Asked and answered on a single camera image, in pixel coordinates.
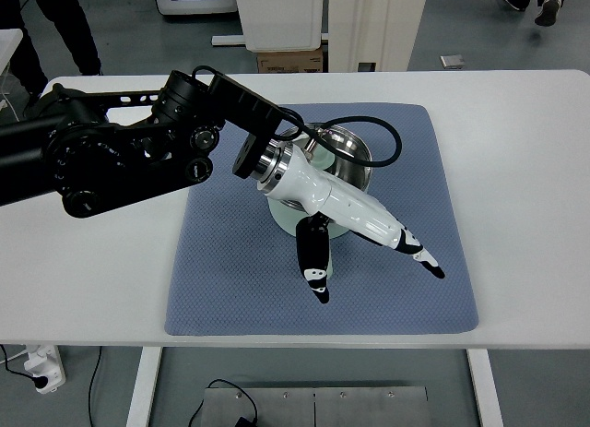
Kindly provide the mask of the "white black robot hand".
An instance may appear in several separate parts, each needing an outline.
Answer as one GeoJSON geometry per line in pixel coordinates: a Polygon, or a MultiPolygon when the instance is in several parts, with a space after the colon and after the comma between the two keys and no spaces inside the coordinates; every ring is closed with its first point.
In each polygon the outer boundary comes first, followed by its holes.
{"type": "Polygon", "coordinates": [[[377,199],[331,173],[316,170],[300,148],[292,150],[288,160],[291,165],[281,178],[271,181],[269,176],[278,162],[279,145],[273,140],[266,147],[254,170],[254,178],[257,188],[267,197],[297,202],[306,212],[295,227],[297,256],[302,275],[321,303],[329,302],[329,222],[410,255],[435,277],[445,277],[436,259],[377,199]]]}

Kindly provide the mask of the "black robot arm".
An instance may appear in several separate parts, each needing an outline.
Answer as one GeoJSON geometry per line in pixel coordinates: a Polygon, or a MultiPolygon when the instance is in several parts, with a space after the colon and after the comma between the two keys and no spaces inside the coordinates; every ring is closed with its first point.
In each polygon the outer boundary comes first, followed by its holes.
{"type": "Polygon", "coordinates": [[[52,191],[87,218],[204,182],[225,123],[250,135],[242,178],[287,118],[223,74],[206,84],[172,71],[158,91],[86,93],[54,84],[21,122],[1,128],[1,203],[52,191]]]}

